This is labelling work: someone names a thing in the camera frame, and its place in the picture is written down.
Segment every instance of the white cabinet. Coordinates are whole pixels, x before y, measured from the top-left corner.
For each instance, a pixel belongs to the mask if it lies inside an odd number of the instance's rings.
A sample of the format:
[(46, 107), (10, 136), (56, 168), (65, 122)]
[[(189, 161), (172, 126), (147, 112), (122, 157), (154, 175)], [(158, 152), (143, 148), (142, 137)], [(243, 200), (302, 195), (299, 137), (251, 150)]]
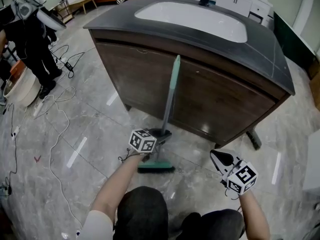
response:
[(215, 4), (249, 17), (264, 26), (272, 7), (268, 0), (216, 0)]
[(251, 8), (251, 0), (216, 0), (217, 6), (234, 11), (238, 14), (248, 17)]

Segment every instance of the person in black clothing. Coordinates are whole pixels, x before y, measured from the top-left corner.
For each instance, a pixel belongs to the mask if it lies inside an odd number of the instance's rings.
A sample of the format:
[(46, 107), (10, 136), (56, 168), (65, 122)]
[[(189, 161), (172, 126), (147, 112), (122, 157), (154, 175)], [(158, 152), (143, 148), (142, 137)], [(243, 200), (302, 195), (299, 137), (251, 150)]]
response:
[(43, 38), (42, 24), (38, 18), (32, 15), (26, 20), (21, 19), (10, 23), (14, 17), (10, 6), (2, 9), (0, 17), (0, 55), (2, 55), (6, 39), (14, 42), (17, 55), (32, 70), (32, 73), (43, 86), (39, 98), (44, 99), (56, 86), (54, 79), (62, 74), (62, 70), (58, 69)]
[(3, 83), (0, 87), (0, 106), (6, 105), (6, 99), (4, 97), (4, 89), (5, 89), (7, 80), (11, 76), (10, 69), (11, 69), (10, 64), (6, 60), (0, 58), (0, 78), (3, 80)]
[[(35, 1), (37, 1), (39, 4), (43, 4), (46, 0), (35, 0)], [(45, 41), (48, 45), (51, 45), (52, 43), (57, 41), (58, 38), (56, 36), (55, 31), (52, 28), (45, 26), (45, 31), (46, 31)]]

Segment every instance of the black countertop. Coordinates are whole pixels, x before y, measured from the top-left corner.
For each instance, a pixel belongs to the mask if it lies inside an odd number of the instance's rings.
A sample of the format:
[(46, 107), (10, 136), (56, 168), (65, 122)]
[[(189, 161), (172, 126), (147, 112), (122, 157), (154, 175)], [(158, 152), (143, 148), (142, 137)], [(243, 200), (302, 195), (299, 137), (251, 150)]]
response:
[(228, 14), (244, 23), (247, 42), (233, 42), (197, 29), (135, 17), (135, 12), (143, 7), (164, 1), (199, 6), (196, 0), (129, 0), (106, 11), (84, 28), (142, 33), (193, 45), (237, 62), (272, 81), (289, 94), (295, 95), (285, 56), (271, 30), (216, 5), (211, 5), (209, 8)]

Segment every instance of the white cable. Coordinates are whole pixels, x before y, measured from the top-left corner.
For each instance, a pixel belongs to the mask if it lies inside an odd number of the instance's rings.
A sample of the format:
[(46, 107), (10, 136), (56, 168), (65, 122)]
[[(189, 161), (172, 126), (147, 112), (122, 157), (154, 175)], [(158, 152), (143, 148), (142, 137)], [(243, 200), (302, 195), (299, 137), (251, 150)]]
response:
[[(68, 88), (73, 88), (73, 89), (74, 89), (74, 94), (73, 94), (73, 96), (70, 97), (70, 98), (58, 100), (59, 97), (60, 97)], [(65, 118), (66, 118), (67, 121), (68, 121), (67, 126), (66, 126), (65, 129), (58, 135), (58, 137), (56, 138), (55, 144), (50, 148), (50, 151), (49, 151), (49, 170), (50, 170), (50, 172), (52, 173), (52, 175), (59, 181), (61, 194), (62, 194), (63, 198), (65, 199), (66, 203), (68, 204), (69, 212), (70, 212), (70, 214), (72, 215), (72, 217), (80, 224), (81, 229), (82, 229), (82, 228), (83, 228), (82, 223), (80, 222), (80, 220), (77, 219), (77, 217), (76, 217), (76, 216), (73, 214), (73, 212), (71, 211), (70, 203), (69, 203), (68, 199), (66, 198), (66, 196), (65, 196), (65, 194), (64, 194), (61, 180), (58, 178), (58, 176), (57, 176), (57, 175), (52, 171), (52, 169), (51, 169), (51, 153), (52, 153), (52, 149), (58, 144), (59, 139), (60, 139), (60, 136), (61, 136), (62, 134), (64, 134), (64, 132), (68, 129), (68, 127), (69, 127), (69, 125), (70, 125), (70, 120), (69, 120), (67, 114), (65, 113), (65, 111), (59, 109), (59, 106), (58, 106), (58, 103), (57, 103), (57, 102), (63, 102), (63, 101), (71, 100), (75, 95), (76, 95), (76, 89), (75, 89), (73, 86), (69, 86), (69, 87), (67, 87), (67, 88), (65, 88), (65, 89), (63, 90), (63, 92), (58, 96), (57, 99), (55, 99), (55, 96), (54, 96), (54, 95), (47, 95), (46, 97), (44, 97), (44, 99), (43, 99), (42, 102), (44, 102), (45, 100), (47, 100), (48, 97), (53, 97), (53, 104), (56, 105), (56, 109), (57, 109), (58, 111), (60, 111), (60, 112), (63, 112)], [(52, 105), (51, 105), (44, 113), (40, 114), (39, 116), (35, 117), (34, 119), (36, 119), (36, 118), (44, 115), (45, 113), (47, 113), (47, 112), (49, 111), (49, 109), (52, 107)]]
[(28, 110), (28, 106), (26, 107), (26, 110), (24, 111), (24, 117), (23, 117), (23, 119), (22, 119), (22, 122), (21, 122), (20, 125), (19, 125), (19, 128), (21, 128), (22, 124), (24, 123), (24, 121), (25, 121), (25, 119), (26, 119), (27, 110)]
[(57, 81), (56, 81), (56, 83), (59, 83), (59, 82), (61, 82), (63, 79), (65, 79), (65, 78), (66, 78), (66, 76), (67, 76), (67, 72), (66, 72), (66, 71), (64, 71), (64, 70), (62, 70), (62, 71), (64, 72), (64, 76), (60, 77), (60, 78), (59, 78), (59, 80), (57, 80)]
[[(58, 100), (58, 99), (61, 97), (61, 95), (64, 94), (64, 92), (65, 92), (67, 89), (69, 89), (69, 88), (74, 89), (74, 94), (73, 94), (70, 98)], [(47, 100), (47, 97), (53, 97), (53, 103), (49, 106), (49, 108), (48, 108), (45, 112), (39, 114), (39, 115), (36, 116), (34, 119), (37, 119), (37, 118), (43, 116), (45, 113), (47, 113), (47, 112), (51, 109), (51, 107), (53, 106), (53, 104), (54, 104), (55, 102), (65, 102), (65, 101), (71, 100), (75, 95), (76, 95), (76, 88), (74, 88), (73, 86), (68, 86), (67, 88), (65, 88), (65, 89), (63, 90), (63, 92), (61, 92), (61, 94), (60, 94), (60, 95), (58, 96), (58, 98), (56, 98), (56, 99), (55, 99), (55, 96), (54, 96), (54, 95), (47, 95), (47, 96), (45, 96), (44, 99), (41, 101), (42, 103), (44, 103), (44, 102)]]

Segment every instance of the bathroom vanity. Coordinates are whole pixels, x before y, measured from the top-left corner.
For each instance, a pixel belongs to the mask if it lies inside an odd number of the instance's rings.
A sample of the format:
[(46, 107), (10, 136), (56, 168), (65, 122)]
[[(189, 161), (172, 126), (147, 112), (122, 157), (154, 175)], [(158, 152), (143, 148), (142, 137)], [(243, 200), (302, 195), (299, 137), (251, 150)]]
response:
[(169, 122), (220, 146), (295, 94), (274, 34), (219, 6), (129, 0), (84, 28), (128, 110), (163, 118), (173, 63), (180, 55)]

